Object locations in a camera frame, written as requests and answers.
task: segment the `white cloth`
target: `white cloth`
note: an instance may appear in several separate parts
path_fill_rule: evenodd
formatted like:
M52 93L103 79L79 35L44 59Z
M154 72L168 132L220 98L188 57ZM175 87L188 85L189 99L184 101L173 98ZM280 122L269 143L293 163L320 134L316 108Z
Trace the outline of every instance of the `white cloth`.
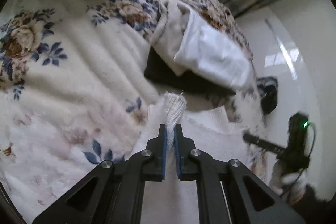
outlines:
M298 202L306 192L307 185L307 170L301 172L294 172L289 174L283 174L286 169L286 164L278 160L272 170L272 177L269 182L269 187L277 194L282 195L287 187L291 187L288 194L285 194L283 198L290 205Z
M156 138L159 133L160 124L165 124L168 132L167 147L172 147L174 141L173 129L180 120L183 111L186 109L186 100L182 95L165 93L155 105L148 106L148 122L141 132L134 148L129 156L144 150L147 141Z
M242 50L185 4L166 4L150 43L177 76L189 69L233 89L252 81L251 65Z
M153 121L151 118L152 115L158 118L158 110L156 106L155 112L149 112L148 123L156 125L153 132L146 135L148 139L155 138L159 124L164 123L164 119ZM251 167L251 151L242 139L242 128L239 124L228 122L224 107L199 113L184 111L180 123L184 136L192 138L197 148L206 151L214 159L239 159ZM142 147L133 152L145 149L148 139L143 139ZM199 223L196 183L180 182L177 179L175 153L172 149L167 151L165 180L160 183L146 182L145 185L141 223L156 224L158 219L161 224Z

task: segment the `bed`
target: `bed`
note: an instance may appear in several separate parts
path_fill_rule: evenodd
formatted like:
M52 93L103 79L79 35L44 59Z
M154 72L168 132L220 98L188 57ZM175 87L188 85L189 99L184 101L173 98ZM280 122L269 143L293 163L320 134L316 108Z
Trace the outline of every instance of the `bed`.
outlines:
M165 91L143 72L169 0L8 0L0 13L0 181L27 223L103 160L120 162ZM225 32L252 62L230 10L178 0ZM254 83L231 96L184 93L188 109L225 106L229 121L265 137ZM265 177L266 158L251 169Z

